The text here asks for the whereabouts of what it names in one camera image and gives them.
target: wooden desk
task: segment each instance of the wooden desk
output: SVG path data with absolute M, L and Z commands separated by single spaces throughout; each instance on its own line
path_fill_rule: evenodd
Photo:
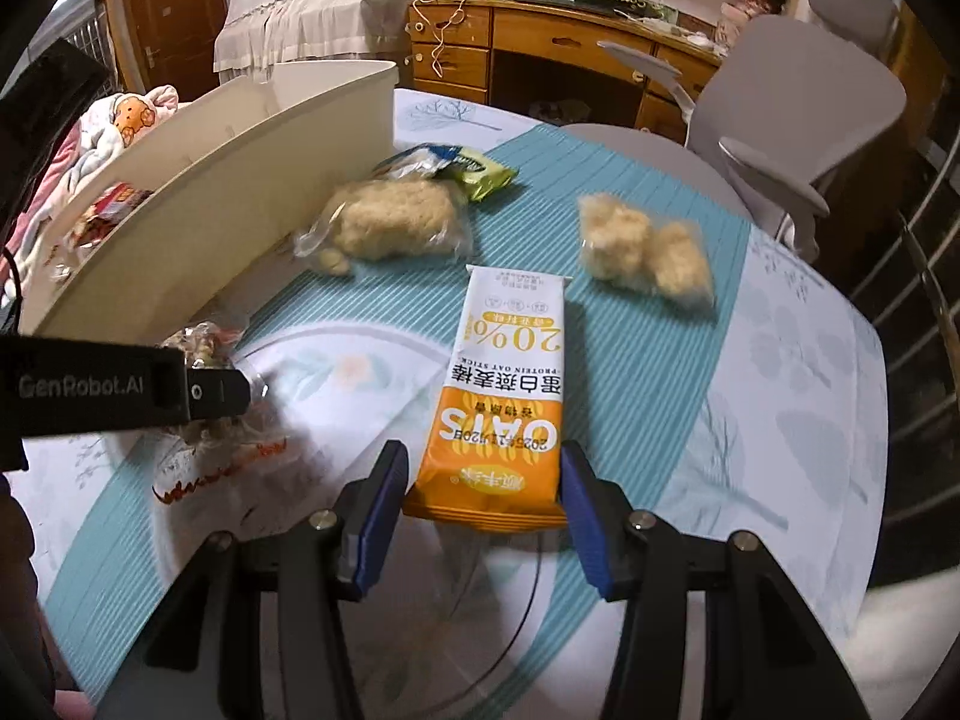
M 489 103 L 493 94 L 493 52 L 535 56 L 584 68 L 640 85 L 642 97 L 634 117 L 637 129 L 649 129 L 683 143 L 686 125 L 680 108 L 661 85 L 617 62 L 598 40 L 613 40 L 651 53 L 683 72 L 680 83 L 695 100 L 720 66 L 721 59 L 671 35 L 627 20 L 510 0 L 478 0 L 464 6 L 458 23 L 443 33 L 440 66 L 431 52 L 439 32 L 457 10 L 450 1 L 419 5 L 424 18 L 410 8 L 407 32 L 413 41 L 414 88 L 472 103 Z

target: orange snack package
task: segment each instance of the orange snack package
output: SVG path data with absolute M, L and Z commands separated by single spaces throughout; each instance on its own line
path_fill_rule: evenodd
M 563 276 L 470 267 L 410 517 L 517 533 L 565 527 L 557 503 Z

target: plastic wrap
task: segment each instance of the plastic wrap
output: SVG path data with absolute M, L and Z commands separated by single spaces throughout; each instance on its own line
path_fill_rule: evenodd
M 308 231 L 294 235 L 294 255 L 315 271 L 337 276 L 350 274 L 350 259 L 469 259 L 466 205 L 450 181 L 406 177 L 347 184 Z
M 517 171 L 494 162 L 466 146 L 421 143 L 395 154 L 373 169 L 373 178 L 440 178 L 455 181 L 470 202 L 481 202 L 492 191 L 505 187 Z
M 690 311 L 712 309 L 713 275 L 696 223 L 651 218 L 612 194 L 578 202 L 581 261 L 590 275 Z
M 232 317 L 226 312 L 215 314 L 211 319 L 189 325 L 176 331 L 161 346 L 179 349 L 184 353 L 184 365 L 188 368 L 232 368 L 232 352 L 243 338 L 248 322 Z M 209 445 L 213 442 L 246 442 L 251 437 L 263 437 L 269 433 L 274 421 L 264 410 L 266 384 L 255 373 L 243 370 L 251 382 L 251 408 L 246 415 L 231 418 L 197 420 L 186 425 L 169 428 L 171 432 L 190 446 Z

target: green snack bag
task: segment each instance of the green snack bag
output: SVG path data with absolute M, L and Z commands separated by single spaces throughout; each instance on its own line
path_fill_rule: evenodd
M 443 169 L 443 176 L 463 187 L 470 202 L 480 202 L 492 191 L 507 186 L 516 175 L 512 167 L 493 162 L 479 151 L 466 147 L 460 149 L 452 165 Z

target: plastic bag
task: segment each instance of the plastic bag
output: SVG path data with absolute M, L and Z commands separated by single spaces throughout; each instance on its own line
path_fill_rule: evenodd
M 313 226 L 294 234 L 293 250 L 316 271 L 348 275 L 349 259 L 469 259 L 473 240 L 456 184 L 408 177 L 342 186 Z
M 456 181 L 467 200 L 480 202 L 492 191 L 507 186 L 517 177 L 517 171 L 466 146 L 421 143 L 381 162 L 373 169 L 371 177 L 400 179 L 412 176 L 438 176 Z
M 407 176 L 433 178 L 450 165 L 460 153 L 459 146 L 441 146 L 439 143 L 421 143 L 385 159 L 373 169 L 371 178 L 399 180 Z
M 130 184 L 114 184 L 93 201 L 51 252 L 53 279 L 64 283 L 125 218 L 152 194 Z
M 712 309 L 713 274 L 696 223 L 654 220 L 612 194 L 582 196 L 578 204 L 581 261 L 590 275 L 690 311 Z
M 563 276 L 472 267 L 405 514 L 498 533 L 565 526 L 563 288 Z
M 184 365 L 188 368 L 232 368 L 233 348 L 243 338 L 247 330 L 246 319 L 229 317 L 226 313 L 218 314 L 214 319 L 189 325 L 176 331 L 167 338 L 161 346 L 179 349 L 184 353 Z M 246 372 L 251 380 L 251 410 L 256 406 L 266 392 L 266 385 L 259 377 Z M 246 415 L 233 418 L 204 419 L 189 422 L 186 425 L 176 425 L 165 429 L 184 440 L 188 445 L 201 443 L 224 442 L 231 438 L 236 439 L 245 432 Z

